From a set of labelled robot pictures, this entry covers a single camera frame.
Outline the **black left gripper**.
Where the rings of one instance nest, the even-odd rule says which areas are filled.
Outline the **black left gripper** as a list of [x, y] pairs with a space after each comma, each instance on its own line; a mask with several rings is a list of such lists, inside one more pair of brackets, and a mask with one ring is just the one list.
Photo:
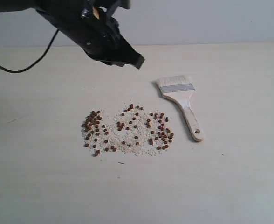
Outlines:
[[93, 60], [140, 69], [144, 57], [120, 34], [113, 18], [126, 0], [38, 0], [36, 11], [65, 34]]

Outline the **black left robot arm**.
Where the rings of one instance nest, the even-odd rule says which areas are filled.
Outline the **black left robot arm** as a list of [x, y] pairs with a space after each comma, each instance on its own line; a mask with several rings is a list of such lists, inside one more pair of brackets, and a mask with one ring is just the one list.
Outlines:
[[0, 0], [0, 12], [34, 9], [92, 60], [140, 69], [144, 57], [121, 35], [119, 23], [113, 18], [118, 7], [130, 9], [131, 3], [129, 0]]

